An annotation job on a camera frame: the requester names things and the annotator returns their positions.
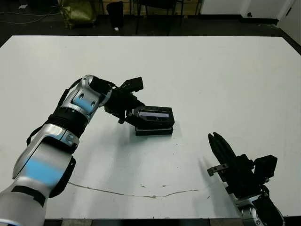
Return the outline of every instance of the cable on floor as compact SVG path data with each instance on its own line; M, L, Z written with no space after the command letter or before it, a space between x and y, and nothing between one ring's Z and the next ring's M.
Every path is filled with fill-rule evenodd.
M11 22L11 21L0 21L0 23L7 23L7 24L31 24L31 23L35 23L35 22L38 22L40 21L41 19L47 17L47 16L51 16L51 15L58 15L60 13L52 13L53 11L55 10L55 8L53 10L51 10L48 14L43 14L43 15L39 15L41 16L39 19L36 19L36 20L33 20L33 21L28 21L28 22L21 22L21 23L18 23L18 22ZM13 14L20 14L20 13L15 13L15 12L4 12L4 13L13 13ZM37 14L26 14L27 16L38 16Z
M49 15L57 15L59 13L53 13L53 14L27 14L27 13L17 13L17 12L0 12L0 14L18 14L18 15L24 15L24 16L49 16Z

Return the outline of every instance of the white wall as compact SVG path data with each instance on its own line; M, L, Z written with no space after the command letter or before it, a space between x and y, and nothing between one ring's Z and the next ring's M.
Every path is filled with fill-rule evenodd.
M251 12L253 18L272 18L275 19L279 15L286 0L248 0L249 7L246 12L242 12L245 17Z
M244 0L203 0L201 14L240 14Z
M292 10L278 23L278 26L285 31L292 39L301 45L301 1L296 0Z

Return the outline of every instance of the black strap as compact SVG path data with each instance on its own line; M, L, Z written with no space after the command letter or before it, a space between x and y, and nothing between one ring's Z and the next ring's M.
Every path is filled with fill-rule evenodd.
M30 195L33 197L33 200L37 201L42 207L44 207L46 198L41 192L37 190L34 190L26 186L15 186L11 192L20 192L20 193Z
M56 109L55 109L55 112L61 107L61 105L63 104L64 100L66 99L68 93L70 92L70 90L75 87L79 82L80 82L81 79L77 79L68 89L65 89L63 95L61 96L57 106L56 106ZM32 137L40 131L40 129L43 127L43 125L41 125L40 127L36 128L30 135L29 137L27 138L26 140L26 143L27 143L27 146L30 144L31 142L31 139Z
M30 144L32 137L33 137L37 132L39 132L39 130L40 130L42 127L43 127L43 125L41 125L40 127L36 128L36 129L29 135L29 137L28 137L27 140L26 140L27 146Z

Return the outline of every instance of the crack on table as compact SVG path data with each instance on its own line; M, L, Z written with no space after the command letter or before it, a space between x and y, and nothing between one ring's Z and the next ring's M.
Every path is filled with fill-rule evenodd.
M76 186L76 187L80 187L80 188L85 188L85 189L88 189L88 190L93 190L93 191L99 191L99 192L105 192L105 193L117 194L117 195L124 195L124 196L129 196L129 197L149 198L149 199L166 198L166 197L169 197L169 196L175 195L175 194L186 193L186 192L197 192L197 191L199 191L199 189L190 189L190 190L186 190L186 191L173 192L173 193L166 194L166 195L134 195L134 194L123 194L123 193L118 193L118 192L111 192L111 191L108 191L108 190L103 190L103 189L97 189L97 188L92 188L92 187L88 187L88 186L77 185L77 184L72 183L72 182L68 182L68 184Z

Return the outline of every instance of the dark floor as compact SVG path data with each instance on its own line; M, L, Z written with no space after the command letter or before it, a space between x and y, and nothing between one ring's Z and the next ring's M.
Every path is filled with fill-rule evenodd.
M27 14L57 14L58 8L18 9L19 3L9 6L0 3L0 11ZM141 18L138 35L165 36L170 18L164 16ZM0 46L12 35L93 35L93 36L135 36L136 18L125 16L124 27L115 32L108 16L99 16L95 26L82 26L74 29L65 28L60 14L50 16L26 16L19 14L0 13ZM175 17L170 36L282 36L301 54L301 46L286 33L273 24L241 23L239 19L199 19L197 16L183 18Z

